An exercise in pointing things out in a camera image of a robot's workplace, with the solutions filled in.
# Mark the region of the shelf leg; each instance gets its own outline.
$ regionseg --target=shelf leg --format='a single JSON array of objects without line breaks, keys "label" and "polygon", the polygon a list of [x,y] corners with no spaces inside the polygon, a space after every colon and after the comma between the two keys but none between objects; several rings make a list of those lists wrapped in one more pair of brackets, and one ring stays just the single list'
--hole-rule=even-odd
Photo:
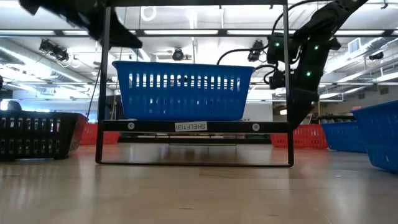
[{"label": "shelf leg", "polygon": [[98,98],[98,132],[97,132],[97,143],[95,151],[95,161],[97,163],[102,162],[103,153],[103,125],[102,121],[105,119],[105,104],[106,104],[106,76],[108,73],[108,52],[109,52],[109,30],[111,26],[111,8],[105,8],[105,19],[104,19],[104,34],[103,34],[103,46],[101,56],[101,77],[99,81],[99,98]]},{"label": "shelf leg", "polygon": [[290,60],[289,60],[289,12],[287,5],[283,5],[283,18],[284,18],[284,46],[285,46],[285,79],[286,79],[286,108],[287,108],[287,159],[290,166],[294,165],[294,147],[293,147],[293,128],[291,125],[291,115],[293,114],[291,103],[291,90],[290,84]]}]

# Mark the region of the blue plastic basket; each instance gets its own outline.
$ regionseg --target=blue plastic basket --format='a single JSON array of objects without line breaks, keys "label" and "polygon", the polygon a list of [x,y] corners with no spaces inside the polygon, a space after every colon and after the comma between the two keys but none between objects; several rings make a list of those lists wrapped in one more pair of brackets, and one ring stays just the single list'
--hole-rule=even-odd
[{"label": "blue plastic basket", "polygon": [[398,172],[398,101],[354,110],[371,164]]},{"label": "blue plastic basket", "polygon": [[366,148],[357,122],[322,124],[329,149],[345,152],[365,152]]},{"label": "blue plastic basket", "polygon": [[113,62],[124,115],[162,121],[234,121],[243,117],[253,67]]}]

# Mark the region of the red basket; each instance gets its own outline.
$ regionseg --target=red basket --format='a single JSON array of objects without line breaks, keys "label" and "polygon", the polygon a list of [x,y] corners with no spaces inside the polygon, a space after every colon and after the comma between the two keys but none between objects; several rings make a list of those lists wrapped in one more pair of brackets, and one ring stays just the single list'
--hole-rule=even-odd
[{"label": "red basket", "polygon": [[[287,134],[271,134],[274,147],[287,147]],[[293,132],[294,148],[327,149],[325,133],[319,124],[303,124]]]},{"label": "red basket", "polygon": [[[86,124],[83,134],[81,135],[80,145],[95,145],[97,142],[98,124]],[[117,144],[119,140],[119,132],[104,131],[104,144]]]}]

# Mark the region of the wooden floor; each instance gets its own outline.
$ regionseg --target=wooden floor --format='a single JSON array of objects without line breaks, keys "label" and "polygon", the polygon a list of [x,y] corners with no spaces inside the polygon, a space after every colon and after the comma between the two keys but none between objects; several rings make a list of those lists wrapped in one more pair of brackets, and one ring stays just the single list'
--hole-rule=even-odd
[{"label": "wooden floor", "polygon": [[[64,161],[0,164],[0,223],[396,224],[398,175],[365,154],[300,150],[291,169],[96,165],[94,148]],[[285,162],[270,146],[107,146],[123,161]]]}]

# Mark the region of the ceiling light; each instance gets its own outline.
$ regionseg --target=ceiling light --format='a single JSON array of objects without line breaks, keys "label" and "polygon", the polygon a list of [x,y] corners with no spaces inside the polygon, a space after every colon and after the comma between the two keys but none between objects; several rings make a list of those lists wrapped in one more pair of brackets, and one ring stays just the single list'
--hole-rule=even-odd
[{"label": "ceiling light", "polygon": [[[281,32],[281,33],[283,33],[284,32],[284,30],[275,30],[275,32]],[[296,30],[289,30],[289,33],[290,34],[294,34],[296,32]]]},{"label": "ceiling light", "polygon": [[52,30],[0,30],[0,35],[55,35]]},{"label": "ceiling light", "polygon": [[271,35],[271,30],[227,30],[228,35]]},{"label": "ceiling light", "polygon": [[356,92],[356,91],[358,91],[358,90],[362,90],[363,88],[364,88],[364,87],[358,87],[358,88],[355,88],[355,89],[352,89],[352,90],[348,90],[348,91],[345,91],[344,94],[353,93],[353,92]]},{"label": "ceiling light", "polygon": [[64,35],[88,35],[85,30],[64,30],[62,32]]},{"label": "ceiling light", "polygon": [[398,83],[378,83],[378,85],[398,85]]},{"label": "ceiling light", "polygon": [[339,95],[340,93],[325,93],[319,96],[319,99],[327,99]]},{"label": "ceiling light", "polygon": [[338,30],[335,35],[380,35],[384,30]]},{"label": "ceiling light", "polygon": [[218,30],[145,30],[147,35],[215,35]]},{"label": "ceiling light", "polygon": [[373,85],[373,83],[337,83],[337,85]]}]

